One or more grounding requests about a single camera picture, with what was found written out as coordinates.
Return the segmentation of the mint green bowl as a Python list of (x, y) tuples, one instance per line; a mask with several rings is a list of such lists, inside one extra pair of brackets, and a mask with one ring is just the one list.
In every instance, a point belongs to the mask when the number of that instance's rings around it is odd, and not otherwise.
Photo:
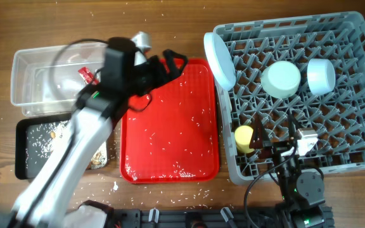
[(301, 80), (300, 70), (289, 61), (277, 61), (267, 67), (260, 77), (263, 90), (277, 99), (293, 96)]

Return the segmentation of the red snack wrapper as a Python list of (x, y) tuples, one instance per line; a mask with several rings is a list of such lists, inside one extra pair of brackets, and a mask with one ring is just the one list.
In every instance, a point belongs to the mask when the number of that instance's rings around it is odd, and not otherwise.
[(82, 77), (85, 85), (93, 84), (96, 85), (99, 83), (98, 73), (92, 72), (88, 67), (82, 67), (78, 70), (79, 75)]

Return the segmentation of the large light blue plate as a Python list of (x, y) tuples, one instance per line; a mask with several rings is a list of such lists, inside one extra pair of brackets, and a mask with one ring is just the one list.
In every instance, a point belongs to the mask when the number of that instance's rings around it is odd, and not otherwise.
[(236, 74), (226, 44), (216, 33), (207, 32), (203, 37), (203, 45), (215, 80), (224, 90), (231, 90), (236, 83)]

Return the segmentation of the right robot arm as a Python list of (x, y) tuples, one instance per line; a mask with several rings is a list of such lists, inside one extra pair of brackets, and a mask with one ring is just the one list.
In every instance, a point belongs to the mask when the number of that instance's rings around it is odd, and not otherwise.
[(261, 156), (272, 158), (273, 166), (256, 176), (248, 185), (243, 204), (245, 216), (253, 227), (248, 209), (248, 195), (253, 186), (265, 175), (275, 172), (283, 202), (274, 209), (278, 222), (283, 227), (317, 227), (325, 223), (321, 205), (324, 198), (324, 174), (318, 167), (314, 172), (304, 172), (299, 157), (310, 152), (318, 141), (317, 132), (303, 127), (290, 113), (288, 114), (288, 133), (286, 141), (272, 142), (259, 118), (253, 125), (250, 149), (261, 150)]

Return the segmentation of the peanut shells and rice pile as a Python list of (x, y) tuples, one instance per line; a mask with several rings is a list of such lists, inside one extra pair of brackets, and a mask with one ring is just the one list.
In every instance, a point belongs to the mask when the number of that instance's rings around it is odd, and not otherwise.
[(38, 173), (53, 152), (66, 149), (72, 136), (69, 120), (32, 125), (26, 130), (25, 168)]

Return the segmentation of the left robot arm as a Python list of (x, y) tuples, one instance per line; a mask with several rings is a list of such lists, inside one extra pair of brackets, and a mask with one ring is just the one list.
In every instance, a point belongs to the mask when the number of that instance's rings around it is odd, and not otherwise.
[[(62, 227), (77, 184), (93, 154), (131, 109), (129, 99), (172, 82), (188, 64), (187, 56), (170, 49), (163, 51), (164, 61), (147, 58), (142, 46), (125, 37), (105, 44), (100, 81), (78, 93), (66, 146), (49, 157), (9, 212), (0, 211), (0, 227)], [(143, 55), (141, 63), (136, 63), (136, 53)]]

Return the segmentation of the small light blue saucer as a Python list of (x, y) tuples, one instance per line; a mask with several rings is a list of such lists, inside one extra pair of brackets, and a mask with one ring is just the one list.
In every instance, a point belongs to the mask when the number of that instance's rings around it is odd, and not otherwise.
[(336, 83), (335, 69), (331, 61), (311, 59), (307, 65), (307, 82), (311, 93), (315, 96), (331, 92)]

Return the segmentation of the yellow plastic cup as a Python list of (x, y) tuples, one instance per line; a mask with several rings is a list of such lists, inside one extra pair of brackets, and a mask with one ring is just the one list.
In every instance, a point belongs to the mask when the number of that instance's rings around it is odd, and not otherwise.
[(244, 154), (253, 153), (254, 149), (250, 148), (250, 142), (253, 136), (253, 129), (250, 126), (242, 125), (234, 132), (236, 149)]

